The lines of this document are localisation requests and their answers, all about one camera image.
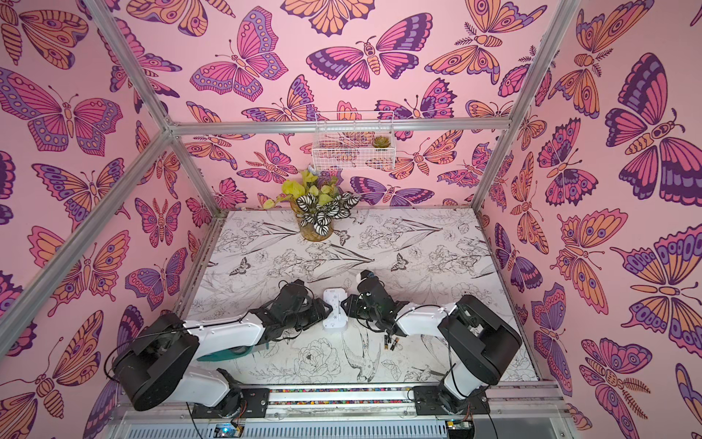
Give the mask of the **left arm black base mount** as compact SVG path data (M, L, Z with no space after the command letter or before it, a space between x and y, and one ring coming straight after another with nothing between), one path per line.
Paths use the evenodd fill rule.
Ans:
M191 404L195 419L259 419L264 418L270 402L269 388L242 388L231 391L214 407Z

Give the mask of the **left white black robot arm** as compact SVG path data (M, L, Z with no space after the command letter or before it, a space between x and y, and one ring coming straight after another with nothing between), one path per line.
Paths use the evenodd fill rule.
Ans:
M241 383L228 371L204 369L202 363L283 341L287 330L301 334L329 318L333 310L296 280L242 316L195 321L168 313L122 343L105 374L121 385L139 412L161 404L186 404L219 417L239 415L244 411Z

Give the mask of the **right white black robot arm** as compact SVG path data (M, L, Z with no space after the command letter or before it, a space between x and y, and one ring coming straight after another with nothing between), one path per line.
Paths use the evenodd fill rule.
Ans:
M349 318L391 338L431 336L446 342L449 366L437 393L449 413L499 384L522 347L517 331L472 294L447 305L396 301L368 270L358 276L356 289L340 305Z

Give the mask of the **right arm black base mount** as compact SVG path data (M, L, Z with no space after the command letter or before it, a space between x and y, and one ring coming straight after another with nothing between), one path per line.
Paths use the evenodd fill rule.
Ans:
M414 386L408 393L417 415L489 414L491 409L484 389L478 389L468 398L456 397L442 385Z

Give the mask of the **white digital alarm clock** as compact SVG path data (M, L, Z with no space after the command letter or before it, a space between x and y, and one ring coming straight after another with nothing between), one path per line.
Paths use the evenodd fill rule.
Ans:
M323 292L323 300L331 307L329 315L323 320L323 328L328 332L343 332L348 326L348 316L341 304L348 298L343 288L329 288Z

